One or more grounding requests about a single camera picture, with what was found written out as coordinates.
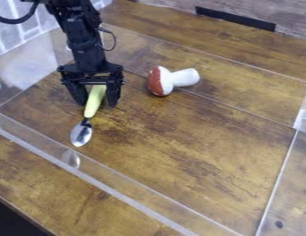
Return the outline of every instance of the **cable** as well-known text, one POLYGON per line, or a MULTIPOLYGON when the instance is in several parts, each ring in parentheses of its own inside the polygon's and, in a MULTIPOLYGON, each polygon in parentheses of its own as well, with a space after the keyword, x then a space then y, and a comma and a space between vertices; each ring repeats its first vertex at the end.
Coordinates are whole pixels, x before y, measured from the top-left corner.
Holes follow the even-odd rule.
POLYGON ((112 35, 113 46, 112 46, 111 49, 105 49, 105 48, 103 47, 103 45, 101 45, 100 43, 97 43, 97 46, 99 46, 104 51, 112 51, 112 50, 115 49, 116 45, 117 45, 117 38, 116 38, 116 35, 115 35, 109 30, 107 30, 107 29, 104 29, 104 28, 101 28, 101 27, 99 27, 97 30, 99 30, 100 32, 103 32, 103 33, 108 33, 108 34, 112 35))
POLYGON ((21 18, 3 18, 0 17, 0 22, 4 24, 9 24, 9 25, 16 25, 16 24, 21 24, 23 22, 25 22, 35 14, 35 11, 37 9, 40 0, 35 0, 33 4, 29 8, 28 13, 21 17, 21 18))

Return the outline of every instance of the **toy mushroom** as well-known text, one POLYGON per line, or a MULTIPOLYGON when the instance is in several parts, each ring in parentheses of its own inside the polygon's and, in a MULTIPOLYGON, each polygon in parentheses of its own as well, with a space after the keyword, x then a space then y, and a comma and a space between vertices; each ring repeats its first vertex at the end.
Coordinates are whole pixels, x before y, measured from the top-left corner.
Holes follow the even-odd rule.
POLYGON ((200 80, 199 73, 189 68, 171 73, 165 67, 156 66, 148 74, 148 89, 157 96, 167 96, 173 87, 195 85, 200 80))

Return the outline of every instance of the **spoon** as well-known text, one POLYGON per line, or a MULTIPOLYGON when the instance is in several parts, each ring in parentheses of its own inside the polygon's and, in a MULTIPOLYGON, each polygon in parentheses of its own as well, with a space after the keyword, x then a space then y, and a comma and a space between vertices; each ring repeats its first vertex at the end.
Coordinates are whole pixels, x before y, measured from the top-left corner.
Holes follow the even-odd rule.
POLYGON ((89 118, 97 112, 97 109, 101 104, 101 100, 104 98, 105 93, 105 85, 95 85, 88 94, 88 102, 84 110, 84 119, 83 121, 73 127, 71 132, 71 143, 76 147, 81 147, 87 144, 92 135, 92 128, 89 124, 89 118))

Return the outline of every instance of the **white wall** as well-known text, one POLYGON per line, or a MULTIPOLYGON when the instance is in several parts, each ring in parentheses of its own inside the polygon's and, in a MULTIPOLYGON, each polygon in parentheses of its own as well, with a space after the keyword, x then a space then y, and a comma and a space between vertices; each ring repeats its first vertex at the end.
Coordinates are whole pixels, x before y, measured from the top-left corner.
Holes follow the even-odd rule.
MULTIPOLYGON (((112 0, 91 0, 97 9, 108 5, 112 0)), ((31 7, 29 3, 20 0, 0 0, 0 16, 19 18, 31 7)), ((53 17, 47 13, 43 5, 39 6, 36 15, 21 25, 5 25, 0 23, 0 54, 17 47, 43 32, 57 27, 53 17)))

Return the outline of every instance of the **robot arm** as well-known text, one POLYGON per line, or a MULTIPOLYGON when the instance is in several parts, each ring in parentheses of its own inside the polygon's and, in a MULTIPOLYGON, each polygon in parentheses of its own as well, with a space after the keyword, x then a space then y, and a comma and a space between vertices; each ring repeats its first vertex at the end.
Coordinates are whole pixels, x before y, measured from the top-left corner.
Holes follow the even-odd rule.
POLYGON ((85 85, 105 85, 108 105, 115 107, 120 98, 120 86, 124 83, 123 67, 105 60, 99 30, 111 32, 99 27, 100 14, 89 0, 21 0, 21 2, 33 3, 29 13, 20 19, 5 19, 4 23, 21 23, 31 14, 33 15, 37 4, 45 5, 47 11, 55 16, 67 34, 67 43, 72 50, 73 64, 57 68, 63 85, 80 105, 85 105, 88 100, 85 85))

